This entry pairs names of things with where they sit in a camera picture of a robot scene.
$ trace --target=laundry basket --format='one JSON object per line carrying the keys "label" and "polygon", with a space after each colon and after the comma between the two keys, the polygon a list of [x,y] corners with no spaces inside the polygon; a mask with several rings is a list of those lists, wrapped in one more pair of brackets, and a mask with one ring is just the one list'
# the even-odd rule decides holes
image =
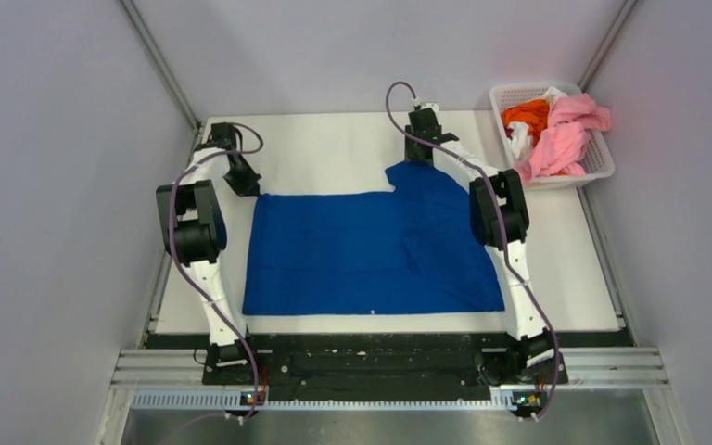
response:
{"label": "laundry basket", "polygon": [[[568,95],[578,95],[582,93],[575,84],[572,83],[517,83],[512,85],[495,86],[489,90],[489,100],[492,103],[492,112],[495,114],[495,121],[498,124],[498,133],[503,141],[503,152],[509,165],[515,165],[516,159],[509,145],[509,138],[501,122],[501,113],[507,109],[528,102],[531,99],[540,97],[548,88],[554,86]],[[584,176],[548,176],[537,177],[525,184],[526,189],[543,190],[559,187],[580,187],[594,179],[606,178],[615,172],[616,165],[607,150],[607,143],[604,142],[602,132],[589,130],[591,138],[588,149],[579,163],[585,170]]]}

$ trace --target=white table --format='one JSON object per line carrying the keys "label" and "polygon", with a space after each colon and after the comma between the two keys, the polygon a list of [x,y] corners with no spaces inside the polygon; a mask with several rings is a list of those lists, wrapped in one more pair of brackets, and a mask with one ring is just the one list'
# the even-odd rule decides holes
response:
{"label": "white table", "polygon": [[[407,113],[396,113],[400,122]],[[261,174],[261,191],[283,195],[350,194],[392,190],[384,169],[404,157],[403,137],[385,113],[211,118],[242,122],[266,147],[248,158]],[[504,167],[498,128],[489,111],[444,111],[445,132],[496,167]],[[245,146],[254,140],[245,135]],[[238,198],[218,185],[228,229],[227,273],[243,299],[255,198]],[[534,291],[559,331],[616,331],[618,322],[576,189],[527,192],[528,267]],[[248,317],[253,333],[501,332],[497,313],[425,315],[308,315]],[[174,267],[168,276],[155,332],[208,333],[199,298]]]}

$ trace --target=blue fabric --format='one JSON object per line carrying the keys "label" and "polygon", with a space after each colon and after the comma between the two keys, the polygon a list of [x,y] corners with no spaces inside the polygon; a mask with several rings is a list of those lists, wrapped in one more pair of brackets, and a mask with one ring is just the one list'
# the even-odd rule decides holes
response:
{"label": "blue fabric", "polygon": [[502,311],[490,257],[470,233],[467,193],[427,165],[386,173],[394,192],[261,195],[244,314]]}

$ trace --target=metal floor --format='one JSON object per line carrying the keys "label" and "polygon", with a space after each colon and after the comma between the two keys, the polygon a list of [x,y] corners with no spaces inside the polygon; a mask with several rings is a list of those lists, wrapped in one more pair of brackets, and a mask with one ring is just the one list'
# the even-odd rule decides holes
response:
{"label": "metal floor", "polygon": [[[203,412],[133,410],[121,445],[156,444]],[[507,412],[266,412],[244,426],[207,418],[163,444],[656,444],[641,390],[562,391],[536,425]]]}

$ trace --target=pink cloth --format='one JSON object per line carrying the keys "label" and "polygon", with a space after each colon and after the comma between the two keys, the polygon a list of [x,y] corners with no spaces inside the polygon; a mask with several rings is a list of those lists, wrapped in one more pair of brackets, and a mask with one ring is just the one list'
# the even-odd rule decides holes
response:
{"label": "pink cloth", "polygon": [[585,156],[588,133],[579,122],[559,123],[541,132],[527,160],[517,162],[515,170],[520,179],[527,183],[537,176],[552,176],[564,172],[571,176],[582,176],[585,171],[577,163]]}
{"label": "pink cloth", "polygon": [[548,127],[563,122],[580,122],[586,130],[607,132],[613,126],[613,115],[609,108],[597,106],[587,94],[571,95],[556,100],[547,115]]}
{"label": "pink cloth", "polygon": [[547,129],[528,159],[517,162],[515,170],[523,183],[537,176],[559,172],[571,176],[585,174],[578,161],[585,157],[590,136],[587,130],[602,132],[613,126],[610,110],[598,107],[589,95],[572,95],[555,101],[547,116]]}

